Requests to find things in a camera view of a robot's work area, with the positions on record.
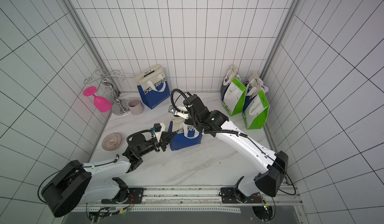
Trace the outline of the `blue cheerful bag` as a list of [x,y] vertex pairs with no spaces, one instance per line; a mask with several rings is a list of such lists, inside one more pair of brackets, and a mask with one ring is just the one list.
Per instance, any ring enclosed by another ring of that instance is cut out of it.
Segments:
[[135,77],[142,102],[154,109],[170,96],[170,88],[164,69],[155,65]]
[[201,144],[203,135],[194,126],[185,124],[185,120],[181,117],[170,121],[168,131],[177,133],[170,141],[172,151]]

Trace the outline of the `blue Cheerful bag front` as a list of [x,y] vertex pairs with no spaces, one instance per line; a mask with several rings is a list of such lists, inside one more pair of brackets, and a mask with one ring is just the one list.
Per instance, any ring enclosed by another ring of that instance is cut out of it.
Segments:
[[142,102],[154,109],[170,96],[170,88],[164,69],[155,65],[135,77]]

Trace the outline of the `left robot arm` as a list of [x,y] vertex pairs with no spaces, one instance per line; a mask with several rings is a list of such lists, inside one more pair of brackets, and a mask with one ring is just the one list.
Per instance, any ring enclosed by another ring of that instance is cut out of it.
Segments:
[[38,198],[48,205],[55,217],[70,213],[78,205],[106,200],[114,204],[134,202],[129,186],[120,177],[134,171],[151,151],[165,151],[177,132],[143,130],[127,137],[128,147],[123,156],[98,163],[69,162],[49,175],[38,188]]

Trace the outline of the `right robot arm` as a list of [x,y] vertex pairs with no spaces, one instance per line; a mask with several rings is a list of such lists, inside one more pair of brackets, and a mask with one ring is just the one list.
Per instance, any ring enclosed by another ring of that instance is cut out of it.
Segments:
[[255,167],[256,173],[248,179],[241,178],[238,190],[249,197],[262,192],[275,197],[287,176],[288,155],[275,152],[259,144],[242,132],[233,121],[218,110],[209,111],[196,94],[184,96],[183,105],[188,113],[187,121],[202,134],[210,134],[237,150]]

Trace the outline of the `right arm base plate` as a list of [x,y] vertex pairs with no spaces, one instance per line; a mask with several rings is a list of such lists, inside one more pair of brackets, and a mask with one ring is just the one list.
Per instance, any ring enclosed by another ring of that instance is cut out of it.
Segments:
[[234,188],[222,187],[219,191],[221,202],[223,204],[261,204],[262,199],[254,196],[246,197],[240,191]]

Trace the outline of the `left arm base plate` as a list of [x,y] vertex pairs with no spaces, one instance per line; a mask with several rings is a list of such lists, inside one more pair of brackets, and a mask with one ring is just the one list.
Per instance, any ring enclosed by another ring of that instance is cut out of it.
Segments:
[[112,199],[103,199],[102,204],[141,204],[144,196],[144,188],[127,188],[120,190]]

